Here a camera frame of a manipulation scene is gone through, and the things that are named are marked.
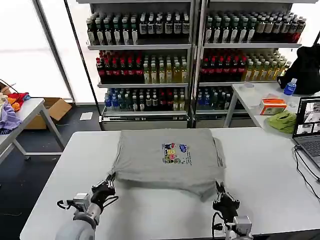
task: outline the laptop screen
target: laptop screen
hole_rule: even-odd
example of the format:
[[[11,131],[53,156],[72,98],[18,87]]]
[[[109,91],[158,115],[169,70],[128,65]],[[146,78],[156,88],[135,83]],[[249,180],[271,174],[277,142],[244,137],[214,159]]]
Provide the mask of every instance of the laptop screen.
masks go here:
[[[320,136],[320,97],[301,97],[293,137]]]

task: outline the gray t-shirt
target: gray t-shirt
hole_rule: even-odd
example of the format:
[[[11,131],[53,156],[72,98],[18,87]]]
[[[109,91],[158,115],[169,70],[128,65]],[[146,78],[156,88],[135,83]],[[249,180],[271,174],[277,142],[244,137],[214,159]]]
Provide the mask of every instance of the gray t-shirt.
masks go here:
[[[186,190],[202,200],[224,179],[221,142],[207,128],[123,130],[110,174],[151,188]]]

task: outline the laptop keyboard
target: laptop keyboard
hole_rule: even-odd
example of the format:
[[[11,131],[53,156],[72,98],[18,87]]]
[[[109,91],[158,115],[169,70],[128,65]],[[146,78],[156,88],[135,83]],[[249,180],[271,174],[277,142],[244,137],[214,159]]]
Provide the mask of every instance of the laptop keyboard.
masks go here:
[[[307,141],[302,143],[302,146],[311,154],[312,157],[320,156],[320,140]]]

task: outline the purple cloth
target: purple cloth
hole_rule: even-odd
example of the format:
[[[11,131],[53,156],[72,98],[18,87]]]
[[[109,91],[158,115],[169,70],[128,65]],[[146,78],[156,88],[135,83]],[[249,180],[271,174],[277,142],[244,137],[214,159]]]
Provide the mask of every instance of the purple cloth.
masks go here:
[[[8,102],[5,102],[1,112],[0,129],[13,130],[21,123],[12,106]]]

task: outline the red fabric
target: red fabric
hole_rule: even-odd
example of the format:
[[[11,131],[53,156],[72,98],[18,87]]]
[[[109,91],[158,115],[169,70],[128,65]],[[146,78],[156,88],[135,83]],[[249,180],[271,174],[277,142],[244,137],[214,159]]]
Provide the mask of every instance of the red fabric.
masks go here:
[[[11,94],[8,94],[8,97],[12,98],[12,99],[15,99],[15,103],[18,103],[20,105],[20,108],[21,108],[22,104],[24,103],[24,97],[27,94],[28,94],[28,92],[25,92],[25,93],[11,93]]]

